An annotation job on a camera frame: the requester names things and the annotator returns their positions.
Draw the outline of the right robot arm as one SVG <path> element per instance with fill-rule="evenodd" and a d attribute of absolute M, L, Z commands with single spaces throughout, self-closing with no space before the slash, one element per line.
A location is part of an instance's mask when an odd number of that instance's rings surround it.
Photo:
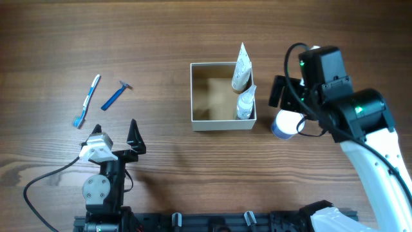
<path fill-rule="evenodd" d="M 411 230 L 411 177 L 401 154 L 395 120 L 377 90 L 355 91 L 336 46 L 305 47 L 302 76 L 274 78 L 268 103 L 285 112 L 272 128 L 301 133 L 315 121 L 329 133 L 355 168 L 379 231 Z"/>

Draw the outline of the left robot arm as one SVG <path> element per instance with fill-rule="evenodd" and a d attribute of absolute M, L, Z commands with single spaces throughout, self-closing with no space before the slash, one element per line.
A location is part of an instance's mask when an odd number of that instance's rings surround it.
<path fill-rule="evenodd" d="M 82 143 L 79 159 L 99 166 L 100 171 L 90 176 L 82 187 L 86 201 L 86 217 L 81 231 L 143 231 L 144 227 L 129 206 L 124 205 L 125 178 L 130 177 L 126 164 L 138 162 L 146 153 L 146 146 L 136 120 L 130 123 L 127 150 L 113 151 L 113 141 L 96 125 Z"/>

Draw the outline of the blue jar white lid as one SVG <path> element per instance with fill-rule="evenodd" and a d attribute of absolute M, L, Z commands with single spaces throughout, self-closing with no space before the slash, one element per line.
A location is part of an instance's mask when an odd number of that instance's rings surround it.
<path fill-rule="evenodd" d="M 303 130 L 303 119 L 301 113 L 280 110 L 271 125 L 271 131 L 277 138 L 288 140 Z"/>

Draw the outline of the blue white toothbrush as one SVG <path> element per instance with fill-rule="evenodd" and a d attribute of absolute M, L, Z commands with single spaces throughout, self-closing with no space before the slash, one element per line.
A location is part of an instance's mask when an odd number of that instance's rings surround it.
<path fill-rule="evenodd" d="M 93 82 L 91 83 L 91 87 L 89 89 L 88 95 L 86 96 L 83 104 L 82 104 L 82 113 L 80 116 L 76 117 L 75 120 L 73 121 L 73 126 L 76 127 L 77 129 L 80 129 L 82 127 L 82 124 L 84 122 L 85 116 L 87 114 L 87 110 L 88 110 L 88 106 L 89 106 L 89 102 L 90 99 L 97 87 L 97 84 L 99 82 L 101 78 L 100 74 L 97 74 L 93 80 Z"/>

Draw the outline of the white cream tube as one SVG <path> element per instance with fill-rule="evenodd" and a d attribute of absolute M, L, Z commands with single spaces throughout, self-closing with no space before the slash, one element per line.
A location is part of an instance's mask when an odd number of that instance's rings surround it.
<path fill-rule="evenodd" d="M 245 90 L 250 74 L 252 71 L 252 63 L 245 49 L 244 43 L 241 44 L 238 59 L 236 61 L 234 74 L 232 76 L 232 89 L 236 93 L 241 93 Z"/>

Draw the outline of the clear bottle green label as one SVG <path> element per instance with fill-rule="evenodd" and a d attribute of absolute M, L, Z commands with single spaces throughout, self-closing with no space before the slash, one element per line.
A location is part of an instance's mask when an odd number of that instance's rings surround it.
<path fill-rule="evenodd" d="M 236 105 L 236 118 L 240 120 L 250 119 L 252 114 L 254 99 L 255 99 L 256 85 L 252 85 L 245 90 L 238 97 Z"/>

